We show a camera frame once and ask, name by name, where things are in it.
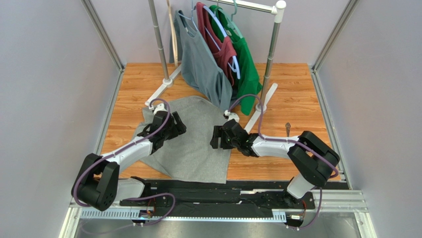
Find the light grey cloth napkin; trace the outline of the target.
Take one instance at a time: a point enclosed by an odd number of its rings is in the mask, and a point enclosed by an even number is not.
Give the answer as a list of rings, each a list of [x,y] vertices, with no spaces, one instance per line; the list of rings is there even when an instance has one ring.
[[[225,184],[231,151],[210,146],[213,127],[226,122],[223,112],[199,96],[173,100],[169,105],[172,112],[178,112],[186,132],[141,162],[172,179]]]

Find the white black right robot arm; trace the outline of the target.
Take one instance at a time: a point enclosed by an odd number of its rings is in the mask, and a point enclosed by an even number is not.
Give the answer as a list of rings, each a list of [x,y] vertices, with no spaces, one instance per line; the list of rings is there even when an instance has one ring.
[[[214,126],[210,145],[213,149],[237,149],[247,157],[290,159],[299,173],[287,185],[286,193],[295,199],[338,175],[340,156],[310,131],[293,137],[271,137],[248,133],[231,119]]]

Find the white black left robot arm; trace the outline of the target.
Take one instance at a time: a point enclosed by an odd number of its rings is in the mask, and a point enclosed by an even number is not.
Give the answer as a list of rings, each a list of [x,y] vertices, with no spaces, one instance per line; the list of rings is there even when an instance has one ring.
[[[165,141],[185,132],[186,126],[178,112],[155,111],[152,123],[129,143],[104,155],[91,153],[85,157],[71,190],[75,202],[105,211],[116,201],[141,197],[144,181],[119,175],[136,161],[159,150]]]

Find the green hanging shirt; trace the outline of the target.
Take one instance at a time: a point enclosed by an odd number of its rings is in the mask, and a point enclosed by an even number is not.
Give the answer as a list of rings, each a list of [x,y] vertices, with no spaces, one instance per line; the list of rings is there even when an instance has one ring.
[[[236,99],[248,94],[248,97],[245,97],[240,101],[241,112],[248,116],[255,105],[255,97],[252,97],[251,95],[258,95],[262,90],[260,77],[255,67],[249,46],[245,38],[239,38],[233,30],[227,27],[227,20],[221,12],[217,11],[217,5],[211,5],[209,9],[220,21],[220,24],[225,29],[227,36],[230,37],[236,51],[236,57],[240,67],[240,79],[237,79],[237,74],[233,74],[235,77],[233,93],[235,94]]]

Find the blue-grey hanging shirt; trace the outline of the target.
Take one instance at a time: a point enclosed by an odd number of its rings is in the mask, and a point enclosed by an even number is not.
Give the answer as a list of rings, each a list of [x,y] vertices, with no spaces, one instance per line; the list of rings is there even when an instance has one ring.
[[[222,110],[230,107],[232,87],[222,69],[216,64],[202,35],[188,23],[183,11],[174,12],[178,60],[185,82],[204,94]]]

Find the maroon hanging shirt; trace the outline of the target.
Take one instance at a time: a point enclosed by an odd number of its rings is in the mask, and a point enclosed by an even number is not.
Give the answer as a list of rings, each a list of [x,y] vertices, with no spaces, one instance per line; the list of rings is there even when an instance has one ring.
[[[237,54],[231,43],[230,37],[226,36],[221,40],[216,35],[216,33],[218,31],[221,32],[221,30],[213,30],[210,20],[211,15],[206,10],[206,5],[204,5],[202,2],[196,3],[196,12],[197,25],[200,34],[209,47],[210,52],[216,61],[216,64],[222,69],[231,86],[234,86],[235,78],[229,64],[232,63],[233,57],[237,56]]]

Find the wooden hanger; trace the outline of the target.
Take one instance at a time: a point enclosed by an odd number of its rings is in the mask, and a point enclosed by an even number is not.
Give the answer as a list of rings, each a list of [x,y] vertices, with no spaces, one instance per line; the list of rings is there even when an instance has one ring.
[[[175,26],[173,22],[173,11],[171,8],[170,0],[166,0],[168,15],[169,15],[169,22],[170,22],[170,30],[171,30],[171,43],[172,43],[172,51],[173,51],[173,62],[175,67],[178,67],[179,60],[178,60],[178,46],[177,46],[177,36],[175,31]]]

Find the teal green hanger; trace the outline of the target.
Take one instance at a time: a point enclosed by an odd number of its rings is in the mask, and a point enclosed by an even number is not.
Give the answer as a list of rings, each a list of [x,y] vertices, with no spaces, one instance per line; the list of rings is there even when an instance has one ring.
[[[221,7],[219,7],[219,1],[217,1],[216,3],[217,3],[217,11],[221,12],[227,20],[227,27],[233,30],[239,38],[241,39],[244,38],[240,29],[237,27],[237,25],[233,21],[233,17],[237,14],[237,9],[238,9],[236,0],[233,0],[234,11],[230,15],[230,17],[228,16],[228,13],[226,13]]]

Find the light blue hanger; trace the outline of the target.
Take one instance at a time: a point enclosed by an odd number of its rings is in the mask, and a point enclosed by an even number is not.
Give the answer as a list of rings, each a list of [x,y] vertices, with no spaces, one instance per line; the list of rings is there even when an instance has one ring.
[[[196,20],[181,10],[175,11],[183,78],[196,87],[223,79],[234,85],[242,71],[230,37],[223,33],[224,28],[210,7],[197,2],[194,12]]]

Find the white clothes rack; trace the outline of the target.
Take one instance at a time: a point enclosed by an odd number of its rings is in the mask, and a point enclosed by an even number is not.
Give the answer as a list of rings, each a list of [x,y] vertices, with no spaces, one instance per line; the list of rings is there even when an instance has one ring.
[[[260,80],[247,42],[233,20],[228,19],[219,6],[206,6],[202,2],[192,6],[190,16],[185,16],[180,10],[170,14],[173,18],[170,46],[176,69],[169,73],[155,4],[149,1],[164,79],[161,87],[146,101],[146,105],[150,105],[181,75],[190,87],[202,93],[221,110],[229,112],[240,105],[241,112],[250,117],[246,131],[261,124],[266,101],[276,90],[276,85],[268,87],[268,81],[286,2],[280,0],[274,6],[265,6],[234,1],[233,5],[274,15],[264,79]]]

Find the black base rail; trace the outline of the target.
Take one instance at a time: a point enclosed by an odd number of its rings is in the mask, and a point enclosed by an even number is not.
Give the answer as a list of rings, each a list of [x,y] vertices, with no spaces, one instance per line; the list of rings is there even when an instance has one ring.
[[[311,211],[318,207],[316,192],[301,199],[288,195],[287,181],[230,180],[225,184],[179,180],[144,180],[141,195],[147,200],[116,200],[123,207],[140,207],[154,216],[166,212],[171,217],[248,219],[271,218],[276,209]]]

